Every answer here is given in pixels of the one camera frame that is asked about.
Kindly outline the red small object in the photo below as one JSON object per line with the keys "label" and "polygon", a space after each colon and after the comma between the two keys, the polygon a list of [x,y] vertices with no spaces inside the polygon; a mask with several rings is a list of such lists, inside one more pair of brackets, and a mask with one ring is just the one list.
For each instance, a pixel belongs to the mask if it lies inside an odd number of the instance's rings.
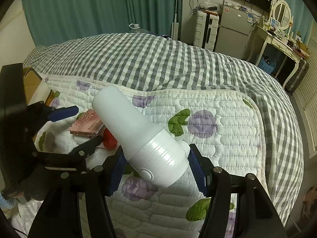
{"label": "red small object", "polygon": [[117,140],[112,133],[106,128],[103,132],[103,146],[105,149],[113,150],[116,148]]}

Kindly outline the pink patterned box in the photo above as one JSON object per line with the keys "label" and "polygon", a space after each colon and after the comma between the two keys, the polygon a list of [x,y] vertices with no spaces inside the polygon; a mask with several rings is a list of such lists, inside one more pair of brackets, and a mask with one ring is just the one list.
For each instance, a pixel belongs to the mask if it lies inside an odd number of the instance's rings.
{"label": "pink patterned box", "polygon": [[68,128],[70,134],[96,136],[104,127],[103,122],[93,109],[87,110]]}

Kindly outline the large white bottle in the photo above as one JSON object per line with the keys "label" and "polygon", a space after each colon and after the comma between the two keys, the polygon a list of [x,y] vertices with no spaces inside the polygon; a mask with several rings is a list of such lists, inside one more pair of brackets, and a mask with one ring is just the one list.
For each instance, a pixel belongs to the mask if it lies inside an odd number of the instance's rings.
{"label": "large white bottle", "polygon": [[92,108],[121,145],[128,163],[146,181],[169,187],[189,167],[189,145],[148,120],[117,87],[99,91]]}

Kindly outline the open cardboard box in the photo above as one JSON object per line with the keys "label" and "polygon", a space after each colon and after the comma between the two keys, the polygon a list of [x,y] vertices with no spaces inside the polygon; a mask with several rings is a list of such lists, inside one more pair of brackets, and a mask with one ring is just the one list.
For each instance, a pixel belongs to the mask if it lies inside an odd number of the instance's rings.
{"label": "open cardboard box", "polygon": [[49,106],[55,94],[47,82],[32,68],[23,68],[23,81],[27,105],[43,101]]}

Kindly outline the green curtain left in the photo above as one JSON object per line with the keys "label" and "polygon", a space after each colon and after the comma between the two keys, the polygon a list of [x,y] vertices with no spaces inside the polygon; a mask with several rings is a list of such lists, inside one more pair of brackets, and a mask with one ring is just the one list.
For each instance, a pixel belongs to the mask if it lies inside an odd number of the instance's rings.
{"label": "green curtain left", "polygon": [[[126,33],[131,23],[170,36],[175,0],[22,0],[35,45],[50,46],[103,33]],[[181,22],[178,0],[177,22]]]}

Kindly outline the green curtain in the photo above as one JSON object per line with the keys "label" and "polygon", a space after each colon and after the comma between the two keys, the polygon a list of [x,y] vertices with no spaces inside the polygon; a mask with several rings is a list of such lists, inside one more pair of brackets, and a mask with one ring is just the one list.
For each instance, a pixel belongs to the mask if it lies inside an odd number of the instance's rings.
{"label": "green curtain", "polygon": [[297,32],[301,34],[301,41],[307,43],[310,38],[310,33],[313,24],[313,16],[309,11],[308,7],[305,5],[303,0],[284,0],[288,3],[293,18],[292,31],[294,36]]}
{"label": "green curtain", "polygon": [[[131,23],[170,36],[175,0],[22,0],[35,45],[50,46],[103,33],[126,33]],[[178,0],[177,22],[181,22]]]}

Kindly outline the grey checked bed cover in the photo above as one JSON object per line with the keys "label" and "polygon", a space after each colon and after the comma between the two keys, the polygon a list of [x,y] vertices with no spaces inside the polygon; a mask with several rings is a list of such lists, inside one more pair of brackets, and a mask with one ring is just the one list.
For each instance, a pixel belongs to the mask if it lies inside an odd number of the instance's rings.
{"label": "grey checked bed cover", "polygon": [[264,120],[269,195],[281,221],[287,221],[303,181],[303,142],[289,96],[254,64],[161,36],[113,33],[36,46],[23,65],[44,75],[79,76],[140,91],[245,93]]}

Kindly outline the clear water jug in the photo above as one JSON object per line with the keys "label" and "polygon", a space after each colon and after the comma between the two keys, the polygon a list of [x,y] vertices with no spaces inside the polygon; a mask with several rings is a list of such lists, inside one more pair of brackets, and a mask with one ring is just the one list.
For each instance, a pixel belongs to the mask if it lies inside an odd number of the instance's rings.
{"label": "clear water jug", "polygon": [[139,24],[134,24],[134,23],[131,23],[129,26],[129,32],[130,33],[145,33],[145,34],[148,34],[149,32],[145,29],[142,29]]}

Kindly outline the white flat mop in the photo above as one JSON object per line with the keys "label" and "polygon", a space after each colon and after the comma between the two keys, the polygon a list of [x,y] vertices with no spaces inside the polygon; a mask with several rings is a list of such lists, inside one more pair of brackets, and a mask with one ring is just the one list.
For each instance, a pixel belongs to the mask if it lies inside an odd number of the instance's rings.
{"label": "white flat mop", "polygon": [[178,0],[175,0],[174,4],[174,19],[171,26],[171,39],[172,40],[178,40],[178,25],[177,22],[177,8],[178,8]]}

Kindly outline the blue laundry basket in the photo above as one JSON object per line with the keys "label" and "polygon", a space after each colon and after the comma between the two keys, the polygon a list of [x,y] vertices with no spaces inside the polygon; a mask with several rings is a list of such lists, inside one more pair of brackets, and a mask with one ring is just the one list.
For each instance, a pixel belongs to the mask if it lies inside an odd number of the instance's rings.
{"label": "blue laundry basket", "polygon": [[276,61],[270,60],[270,58],[266,55],[262,55],[258,67],[266,73],[272,74],[276,68]]}

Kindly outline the dark suitcase by wardrobe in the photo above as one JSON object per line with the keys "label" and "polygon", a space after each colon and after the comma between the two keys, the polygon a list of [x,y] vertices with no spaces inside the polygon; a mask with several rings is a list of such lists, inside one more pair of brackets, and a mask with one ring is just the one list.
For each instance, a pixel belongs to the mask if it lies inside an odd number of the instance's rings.
{"label": "dark suitcase by wardrobe", "polygon": [[301,59],[299,62],[299,67],[295,74],[289,79],[289,81],[286,83],[285,90],[292,95],[303,78],[305,77],[306,73],[309,70],[309,63],[305,59]]}

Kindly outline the white suitcase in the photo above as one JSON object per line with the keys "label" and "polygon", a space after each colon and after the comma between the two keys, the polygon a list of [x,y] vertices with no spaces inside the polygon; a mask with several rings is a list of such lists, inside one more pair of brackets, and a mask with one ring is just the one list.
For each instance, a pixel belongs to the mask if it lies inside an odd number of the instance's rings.
{"label": "white suitcase", "polygon": [[219,26],[219,16],[214,12],[197,11],[193,45],[214,51]]}

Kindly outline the white dressing table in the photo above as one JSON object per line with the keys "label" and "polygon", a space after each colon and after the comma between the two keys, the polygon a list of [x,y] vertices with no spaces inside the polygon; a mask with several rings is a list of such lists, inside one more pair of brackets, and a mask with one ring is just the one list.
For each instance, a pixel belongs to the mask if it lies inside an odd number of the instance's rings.
{"label": "white dressing table", "polygon": [[299,69],[299,64],[300,64],[300,61],[301,61],[302,57],[300,55],[298,55],[296,53],[296,51],[294,51],[290,46],[288,46],[287,44],[283,43],[277,37],[273,36],[268,31],[266,31],[265,29],[259,27],[258,25],[256,25],[255,27],[253,27],[251,29],[251,31],[249,33],[249,36],[251,38],[250,52],[249,52],[249,56],[247,57],[246,61],[248,61],[248,62],[251,61],[251,58],[252,58],[252,56],[254,54],[255,40],[256,40],[257,36],[260,37],[261,39],[263,39],[264,42],[262,44],[262,47],[261,47],[260,52],[258,54],[258,57],[256,59],[256,63],[255,63],[256,66],[258,66],[258,64],[260,63],[261,57],[262,57],[267,45],[272,45],[275,49],[279,50],[280,52],[282,52],[284,54],[284,60],[283,60],[283,62],[281,64],[281,66],[279,67],[278,72],[275,75],[275,79],[277,78],[279,73],[282,71],[282,69],[283,69],[283,67],[285,65],[286,59],[291,59],[294,62],[294,68],[287,75],[285,81],[282,84],[282,88],[285,89],[286,88],[286,84],[288,83],[288,81],[294,76],[294,74]]}

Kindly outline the silver small fridge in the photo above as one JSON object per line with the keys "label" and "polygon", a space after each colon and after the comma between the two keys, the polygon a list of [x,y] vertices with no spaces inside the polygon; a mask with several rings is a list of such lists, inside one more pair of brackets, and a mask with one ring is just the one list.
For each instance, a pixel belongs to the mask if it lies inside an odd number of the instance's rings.
{"label": "silver small fridge", "polygon": [[253,23],[252,14],[223,5],[214,51],[243,59]]}

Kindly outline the green curtain right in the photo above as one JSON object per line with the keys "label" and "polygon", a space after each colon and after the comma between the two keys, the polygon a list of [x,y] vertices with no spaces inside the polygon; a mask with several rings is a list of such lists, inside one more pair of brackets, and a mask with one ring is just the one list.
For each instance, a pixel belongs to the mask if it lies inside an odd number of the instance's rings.
{"label": "green curtain right", "polygon": [[305,5],[303,0],[284,0],[288,3],[293,18],[292,31],[294,36],[297,32],[301,34],[301,41],[307,43],[310,38],[310,33],[313,24],[313,16],[309,11],[308,7]]}

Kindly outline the oval vanity mirror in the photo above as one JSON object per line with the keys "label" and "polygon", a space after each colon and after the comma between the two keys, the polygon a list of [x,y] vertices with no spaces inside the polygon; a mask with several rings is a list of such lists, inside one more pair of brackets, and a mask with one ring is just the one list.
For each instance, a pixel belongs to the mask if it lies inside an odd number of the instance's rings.
{"label": "oval vanity mirror", "polygon": [[286,30],[293,23],[290,6],[285,0],[278,0],[272,7],[270,17],[279,22],[279,28]]}

